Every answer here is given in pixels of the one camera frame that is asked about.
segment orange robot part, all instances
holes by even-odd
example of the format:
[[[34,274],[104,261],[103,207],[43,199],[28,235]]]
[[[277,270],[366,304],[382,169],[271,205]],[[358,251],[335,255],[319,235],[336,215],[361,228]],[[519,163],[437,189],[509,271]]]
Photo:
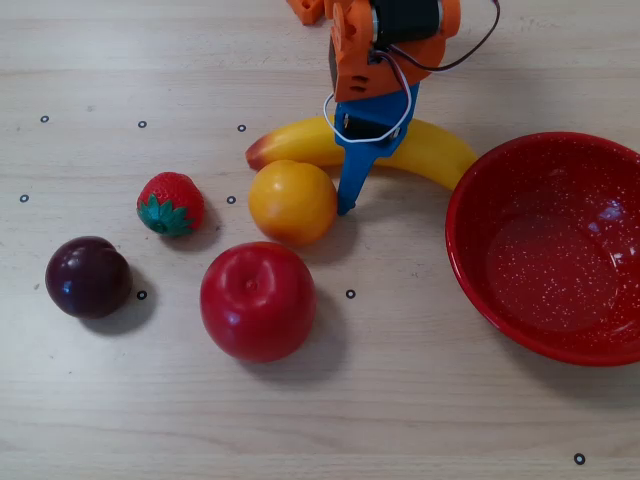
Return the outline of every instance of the orange robot part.
[[[330,2],[334,26],[331,29],[333,49],[330,58],[337,102],[365,100],[402,90],[386,62],[370,62],[374,47],[374,18],[369,0]],[[438,66],[444,58],[446,40],[460,29],[460,0],[442,0],[440,31],[433,37],[398,46],[422,65]],[[407,60],[394,55],[409,85],[430,75]]]
[[[333,6],[336,3],[347,7],[351,0],[287,0],[303,25],[317,23],[322,15],[333,18]]]

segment wire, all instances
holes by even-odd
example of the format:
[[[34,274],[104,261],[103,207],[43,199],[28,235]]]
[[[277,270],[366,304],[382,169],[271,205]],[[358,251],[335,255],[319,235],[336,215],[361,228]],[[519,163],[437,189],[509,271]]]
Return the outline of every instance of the wire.
[[[400,128],[402,126],[404,121],[407,119],[407,117],[411,113],[411,107],[413,106],[413,97],[411,96],[411,87],[409,87],[409,82],[407,80],[407,77],[404,74],[404,72],[402,71],[402,69],[400,68],[400,65],[398,65],[398,62],[396,62],[396,60],[391,55],[389,55],[388,53],[385,53],[385,52],[382,52],[382,51],[379,51],[379,50],[376,50],[376,51],[373,52],[373,57],[374,58],[376,58],[376,57],[382,58],[385,61],[389,62],[389,64],[391,65],[391,68],[393,70],[393,74],[396,77],[396,80],[398,80],[398,83],[400,83],[400,85],[402,85],[402,89],[407,94],[407,109],[405,110],[405,112],[402,115],[402,117],[400,117],[400,120],[398,120],[398,123],[396,123],[387,133],[385,133],[381,137],[378,137],[378,138],[359,138],[359,139],[355,139],[354,140],[354,139],[350,139],[350,138],[347,138],[344,135],[342,135],[338,131],[338,129],[336,129],[336,127],[331,122],[331,119],[329,118],[329,114],[327,113],[327,109],[329,108],[329,102],[334,97],[334,93],[331,93],[327,97],[327,99],[324,101],[324,108],[323,108],[324,119],[327,121],[327,124],[329,125],[329,127],[331,127],[331,130],[333,130],[333,133],[335,133],[338,136],[338,138],[340,138],[343,142],[346,142],[346,143],[376,143],[376,142],[381,142],[383,140],[386,140],[391,135],[393,135],[393,133],[398,128]]]
[[[417,68],[419,68],[421,70],[426,70],[427,72],[437,73],[437,72],[446,72],[447,70],[451,70],[452,68],[455,68],[458,65],[460,65],[462,62],[466,61],[471,55],[476,53],[480,49],[480,47],[482,47],[486,43],[486,41],[489,40],[489,37],[493,34],[493,32],[495,31],[496,27],[498,26],[498,23],[500,22],[500,14],[501,14],[501,10],[502,10],[501,7],[500,7],[500,1],[499,0],[491,0],[491,1],[496,6],[496,20],[493,23],[493,26],[491,27],[491,30],[489,30],[489,33],[487,33],[484,36],[484,38],[482,40],[480,40],[480,43],[478,43],[475,47],[473,47],[473,49],[471,51],[469,51],[466,55],[462,56],[461,58],[459,58],[455,62],[449,63],[448,65],[443,65],[441,67],[425,67],[424,65],[419,63],[415,58],[413,58],[411,55],[409,55],[407,52],[402,50],[400,47],[396,47],[395,45],[390,45],[388,50],[390,52],[393,52],[393,53],[397,54],[398,56],[404,58],[409,63],[411,63],[414,67],[417,67]]]

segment plum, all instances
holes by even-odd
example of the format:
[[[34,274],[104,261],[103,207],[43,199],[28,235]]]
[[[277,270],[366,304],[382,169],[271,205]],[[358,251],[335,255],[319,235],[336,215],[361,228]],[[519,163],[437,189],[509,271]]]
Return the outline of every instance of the plum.
[[[79,237],[53,254],[46,273],[47,291],[60,309],[77,318],[106,317],[127,300],[131,269],[114,246],[100,237]]]

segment plastic fruit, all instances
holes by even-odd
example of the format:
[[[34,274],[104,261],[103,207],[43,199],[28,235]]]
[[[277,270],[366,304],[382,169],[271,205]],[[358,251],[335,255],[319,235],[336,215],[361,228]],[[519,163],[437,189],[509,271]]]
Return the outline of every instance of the plastic fruit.
[[[344,149],[336,145],[324,118],[316,117],[265,135],[247,150],[246,157],[254,170],[283,158],[333,167],[344,162]],[[376,166],[415,173],[453,190],[477,158],[473,150],[452,133],[413,120],[395,155],[379,159]]]
[[[249,191],[249,210],[262,232],[296,247],[320,239],[336,219],[331,178],[315,165],[280,160],[263,168]]]
[[[46,272],[47,291],[60,309],[74,317],[106,317],[126,301],[133,280],[125,258],[100,237],[80,237],[53,254]]]
[[[272,362],[305,341],[316,311],[311,273],[287,248],[268,242],[239,245],[220,255],[202,281],[204,325],[229,355]]]
[[[138,216],[160,235],[189,235],[202,224],[204,198],[186,175],[161,173],[142,190],[138,198]]]

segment yellow banana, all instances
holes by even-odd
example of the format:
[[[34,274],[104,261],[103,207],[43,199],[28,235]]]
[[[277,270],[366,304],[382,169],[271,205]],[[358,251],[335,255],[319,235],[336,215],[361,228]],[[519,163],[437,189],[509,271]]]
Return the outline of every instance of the yellow banana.
[[[265,135],[247,150],[246,157],[255,170],[276,160],[332,167],[342,165],[344,149],[336,145],[324,118],[315,117]],[[453,190],[477,158],[473,150],[452,133],[414,119],[393,157],[381,158],[376,166],[415,173]]]

